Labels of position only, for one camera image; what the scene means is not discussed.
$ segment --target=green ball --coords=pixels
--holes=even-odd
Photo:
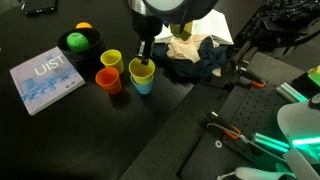
[[[67,37],[67,44],[71,51],[82,51],[89,48],[88,39],[81,33],[71,33]]]

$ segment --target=cloth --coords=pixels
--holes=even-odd
[[[208,37],[208,35],[195,34],[191,35],[191,37],[187,41],[183,41],[180,38],[172,37],[170,39],[170,43],[168,44],[169,50],[167,51],[167,56],[171,59],[189,59],[192,62],[196,63],[200,60],[198,49],[201,42],[206,37]],[[214,42],[213,46],[217,47],[219,46],[219,44]]]
[[[180,77],[201,78],[207,80],[214,69],[221,68],[226,62],[226,46],[213,47],[211,37],[205,38],[199,47],[200,60],[193,63],[189,59],[176,60],[167,56],[169,50],[166,44],[156,44],[152,59],[161,61],[172,67]]]

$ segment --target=yellow cup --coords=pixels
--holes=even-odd
[[[129,64],[129,71],[137,84],[147,84],[151,81],[155,70],[154,62],[149,59],[148,65],[141,64],[141,60],[134,58]]]
[[[119,74],[123,73],[123,62],[120,51],[115,49],[107,50],[101,54],[100,61],[105,67],[113,67],[118,70]]]

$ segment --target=cup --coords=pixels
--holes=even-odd
[[[101,54],[100,61],[105,67],[113,67],[118,70],[119,74],[123,73],[123,62],[120,51],[115,49],[107,50]]]
[[[137,91],[142,94],[142,95],[146,95],[149,94],[152,91],[152,87],[153,87],[153,76],[151,77],[151,81],[149,81],[147,84],[137,84],[133,78],[132,75],[130,75],[130,79],[132,84],[134,85],[134,87],[137,89]]]
[[[129,64],[129,71],[132,78],[137,84],[147,84],[151,81],[155,65],[151,59],[149,59],[148,65],[141,64],[141,60],[134,58]]]
[[[122,89],[119,72],[113,67],[101,69],[96,75],[96,82],[109,94],[118,94]]]

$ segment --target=yellow cloth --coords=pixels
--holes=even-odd
[[[195,34],[192,35],[187,41],[182,39],[172,37],[170,43],[168,44],[167,56],[171,59],[190,59],[193,63],[200,60],[198,49],[201,42],[208,37],[205,34]],[[218,47],[219,44],[213,41],[213,46]]]

